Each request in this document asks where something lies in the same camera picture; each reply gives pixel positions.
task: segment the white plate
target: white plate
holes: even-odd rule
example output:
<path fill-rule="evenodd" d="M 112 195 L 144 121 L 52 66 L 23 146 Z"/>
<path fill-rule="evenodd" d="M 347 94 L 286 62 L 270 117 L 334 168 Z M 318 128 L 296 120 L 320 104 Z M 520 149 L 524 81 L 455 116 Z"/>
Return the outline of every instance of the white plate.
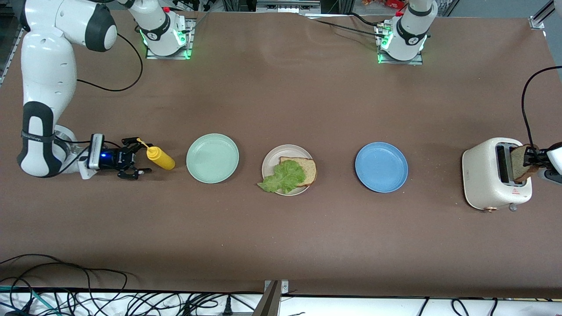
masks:
<path fill-rule="evenodd" d="M 261 165 L 261 175 L 264 179 L 268 175 L 273 175 L 273 168 L 279 164 L 279 158 L 281 157 L 312 159 L 309 152 L 297 145 L 281 145 L 276 147 L 265 156 L 264 163 Z M 308 187 L 295 188 L 287 194 L 284 194 L 282 190 L 275 191 L 275 193 L 284 196 L 293 196 L 305 192 L 306 189 L 308 189 Z"/>

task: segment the blue plate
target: blue plate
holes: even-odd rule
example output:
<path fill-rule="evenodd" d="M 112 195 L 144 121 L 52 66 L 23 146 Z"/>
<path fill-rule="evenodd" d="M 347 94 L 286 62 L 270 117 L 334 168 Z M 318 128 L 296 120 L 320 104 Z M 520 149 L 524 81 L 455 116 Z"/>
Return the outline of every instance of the blue plate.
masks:
<path fill-rule="evenodd" d="M 388 143 L 370 143 L 355 158 L 355 172 L 369 189 L 389 193 L 398 190 L 408 178 L 406 157 Z"/>

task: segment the metal post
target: metal post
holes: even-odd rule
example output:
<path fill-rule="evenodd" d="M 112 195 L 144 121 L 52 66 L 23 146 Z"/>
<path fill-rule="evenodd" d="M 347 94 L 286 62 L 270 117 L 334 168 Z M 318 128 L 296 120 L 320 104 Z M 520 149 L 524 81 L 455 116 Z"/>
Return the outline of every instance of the metal post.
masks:
<path fill-rule="evenodd" d="M 537 13 L 529 18 L 529 24 L 532 29 L 544 29 L 543 21 L 549 17 L 555 10 L 554 0 L 549 0 Z"/>
<path fill-rule="evenodd" d="M 252 316 L 278 316 L 282 288 L 280 280 L 270 282 Z"/>

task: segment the bread slice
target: bread slice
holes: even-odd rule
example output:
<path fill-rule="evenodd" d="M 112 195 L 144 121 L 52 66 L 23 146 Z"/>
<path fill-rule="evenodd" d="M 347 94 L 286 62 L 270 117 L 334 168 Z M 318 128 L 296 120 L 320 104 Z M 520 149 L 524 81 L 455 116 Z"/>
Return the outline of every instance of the bread slice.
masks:
<path fill-rule="evenodd" d="M 299 183 L 297 187 L 308 187 L 314 183 L 316 180 L 316 163 L 312 159 L 308 158 L 291 158 L 291 157 L 280 157 L 279 162 L 284 162 L 286 160 L 294 160 L 296 161 L 301 167 L 302 170 L 305 172 L 306 179 L 304 182 Z"/>
<path fill-rule="evenodd" d="M 537 173 L 537 166 L 523 166 L 525 152 L 530 145 L 519 146 L 511 151 L 511 168 L 513 170 L 513 179 L 517 183 L 521 183 L 531 175 Z"/>

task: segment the red object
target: red object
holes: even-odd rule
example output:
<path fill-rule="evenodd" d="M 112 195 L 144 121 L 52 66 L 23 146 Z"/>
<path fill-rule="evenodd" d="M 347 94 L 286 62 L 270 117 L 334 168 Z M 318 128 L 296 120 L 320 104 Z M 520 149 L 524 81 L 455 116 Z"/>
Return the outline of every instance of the red object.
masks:
<path fill-rule="evenodd" d="M 386 0 L 384 3 L 387 7 L 395 8 L 401 10 L 404 8 L 404 3 L 400 0 Z"/>

